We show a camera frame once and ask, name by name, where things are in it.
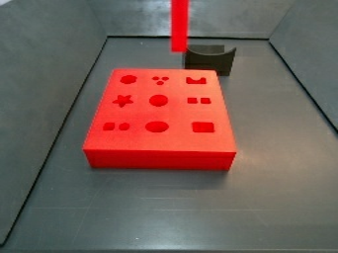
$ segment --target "black object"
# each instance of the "black object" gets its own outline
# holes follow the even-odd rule
[[[236,47],[224,50],[223,44],[191,44],[187,48],[183,64],[186,69],[214,69],[218,75],[230,75]]]

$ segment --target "metal wall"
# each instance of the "metal wall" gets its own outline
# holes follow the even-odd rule
[[[84,0],[0,7],[0,244],[104,42]]]
[[[338,128],[338,1],[299,0],[271,36],[292,73]]]
[[[191,0],[192,37],[267,39],[294,0]],[[88,0],[108,36],[168,36],[170,0]]]

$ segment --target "red pole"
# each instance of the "red pole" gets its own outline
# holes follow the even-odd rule
[[[186,52],[188,0],[171,0],[171,51]]]

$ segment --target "dark floor edge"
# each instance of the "dark floor edge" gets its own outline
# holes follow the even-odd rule
[[[323,110],[322,110],[319,104],[316,103],[314,97],[311,96],[310,92],[307,91],[306,87],[303,86],[300,80],[298,79],[295,73],[292,72],[292,70],[291,70],[291,68],[290,68],[290,66],[288,66],[288,64],[287,64],[287,62],[284,61],[284,59],[283,59],[283,57],[282,57],[282,55],[280,55],[278,49],[274,47],[274,45],[272,45],[271,42],[270,42],[270,45],[271,45],[271,48],[274,49],[275,53],[276,53],[278,56],[280,57],[282,62],[283,62],[283,64],[284,64],[284,66],[287,67],[287,69],[288,69],[288,71],[290,71],[292,77],[295,78],[296,82],[299,83],[299,86],[302,87],[302,89],[303,89],[303,91],[304,91],[307,97],[310,98],[312,104],[315,105],[318,111],[320,112],[320,115],[322,115],[323,119],[326,120],[327,124],[330,125],[330,127],[333,128],[333,130],[335,131],[335,133],[338,134],[338,126],[334,125],[334,123],[331,122],[331,120],[330,120],[330,118],[327,117],[326,113],[323,112]]]
[[[63,252],[73,252],[73,253],[333,253],[338,252],[335,249],[256,249],[256,250],[5,250],[4,253],[63,253]]]
[[[97,59],[99,59],[99,57],[100,57],[100,54],[101,54],[103,48],[104,48],[104,46],[105,46],[105,44],[107,44],[107,41],[108,41],[108,40],[107,40],[107,38],[105,38],[104,44],[103,44],[103,46],[101,46],[101,48],[100,48],[100,50],[99,50],[99,53],[97,53],[97,56],[96,56],[95,61],[93,61],[93,63],[92,63],[92,66],[89,67],[89,71],[88,71],[88,73],[87,73],[87,75],[85,75],[85,77],[84,77],[84,79],[83,79],[81,86],[80,86],[80,88],[79,88],[79,90],[77,90],[76,97],[75,97],[75,99],[73,99],[73,101],[72,101],[72,104],[71,104],[71,106],[69,106],[68,112],[67,112],[65,117],[64,117],[64,119],[63,119],[60,128],[59,128],[59,130],[57,130],[56,138],[55,138],[55,141],[53,141],[53,143],[52,143],[51,149],[49,149],[49,151],[48,151],[48,155],[47,155],[47,158],[45,158],[45,160],[44,160],[43,165],[41,165],[39,174],[37,174],[37,176],[36,176],[35,183],[33,183],[33,185],[32,185],[32,187],[31,187],[29,193],[28,193],[28,195],[27,195],[27,198],[25,198],[24,203],[23,203],[21,208],[20,208],[20,211],[19,211],[19,213],[17,213],[17,215],[16,215],[16,219],[15,219],[15,222],[13,222],[13,224],[12,224],[11,230],[9,230],[8,234],[7,234],[5,240],[0,243],[0,251],[1,251],[1,247],[5,245],[5,243],[7,243],[7,241],[8,241],[8,238],[11,237],[11,234],[12,234],[13,228],[15,228],[15,226],[16,226],[17,220],[19,220],[19,218],[20,218],[21,212],[23,212],[23,210],[24,210],[24,208],[25,208],[25,205],[27,205],[29,196],[31,196],[31,194],[32,194],[32,192],[33,192],[33,190],[35,190],[35,187],[36,187],[36,184],[37,184],[40,175],[41,175],[41,173],[43,173],[43,170],[44,170],[47,161],[48,161],[48,159],[49,159],[51,153],[52,153],[53,148],[55,148],[55,145],[56,145],[57,137],[59,137],[59,135],[60,135],[60,133],[61,133],[61,130],[63,130],[64,124],[65,124],[65,122],[67,122],[69,113],[71,113],[71,111],[72,111],[73,105],[75,105],[75,103],[76,103],[76,100],[77,100],[80,91],[81,91],[81,89],[83,89],[84,83],[87,82],[87,79],[88,79],[88,76],[89,76],[91,71],[92,71],[92,69],[93,69],[93,66],[95,66],[95,64],[96,64],[96,61],[97,61]]]

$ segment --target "red shape sorter block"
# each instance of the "red shape sorter block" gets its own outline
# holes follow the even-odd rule
[[[83,151],[93,168],[228,170],[236,146],[215,71],[113,70]]]

